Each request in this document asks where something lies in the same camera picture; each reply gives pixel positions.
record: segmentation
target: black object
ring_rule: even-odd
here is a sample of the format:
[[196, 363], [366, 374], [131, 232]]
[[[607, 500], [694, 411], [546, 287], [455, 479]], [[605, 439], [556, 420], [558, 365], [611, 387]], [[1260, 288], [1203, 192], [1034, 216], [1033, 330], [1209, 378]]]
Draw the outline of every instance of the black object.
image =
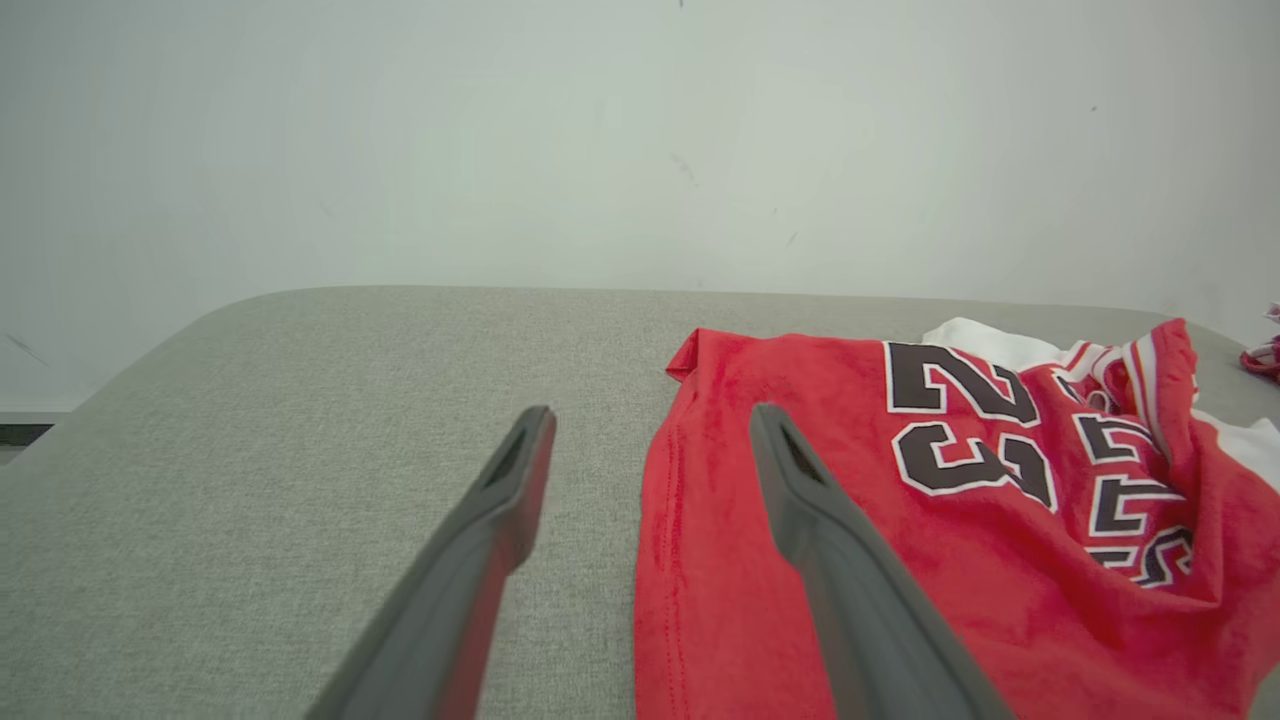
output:
[[773, 542], [804, 578], [836, 712], [1011, 720], [960, 638], [785, 410], [755, 406], [751, 448]]
[[471, 717], [503, 584], [538, 536], [556, 415], [525, 410], [311, 707], [312, 717]]

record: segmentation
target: gray tablecloth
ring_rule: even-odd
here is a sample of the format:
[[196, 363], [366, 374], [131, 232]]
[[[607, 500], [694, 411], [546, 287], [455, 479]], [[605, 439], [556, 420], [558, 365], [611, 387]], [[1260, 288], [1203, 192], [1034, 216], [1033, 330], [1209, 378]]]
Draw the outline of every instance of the gray tablecloth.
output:
[[[0, 474], [0, 715], [278, 715], [320, 689], [525, 406], [559, 433], [481, 714], [634, 712], [644, 456], [699, 325], [915, 341], [956, 315], [1059, 345], [1162, 320], [1093, 307], [485, 288], [310, 290], [197, 320]], [[1199, 406], [1280, 419], [1192, 328]]]

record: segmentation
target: wall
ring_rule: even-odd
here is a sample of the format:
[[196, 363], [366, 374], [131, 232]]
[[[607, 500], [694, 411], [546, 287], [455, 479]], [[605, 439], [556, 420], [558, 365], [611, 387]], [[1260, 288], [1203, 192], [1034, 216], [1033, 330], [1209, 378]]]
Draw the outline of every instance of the wall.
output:
[[1274, 0], [9, 0], [0, 410], [357, 283], [1280, 296]]

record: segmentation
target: red jersey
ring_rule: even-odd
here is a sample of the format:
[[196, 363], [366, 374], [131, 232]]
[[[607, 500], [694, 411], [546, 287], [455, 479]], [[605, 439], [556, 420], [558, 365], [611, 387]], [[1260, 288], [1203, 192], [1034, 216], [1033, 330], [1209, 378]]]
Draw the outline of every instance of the red jersey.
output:
[[1280, 493], [1193, 416], [1181, 320], [1068, 355], [1015, 373], [940, 346], [695, 331], [645, 465], [640, 719], [835, 712], [769, 537], [758, 402], [786, 409], [1019, 716], [1245, 715], [1280, 659]]

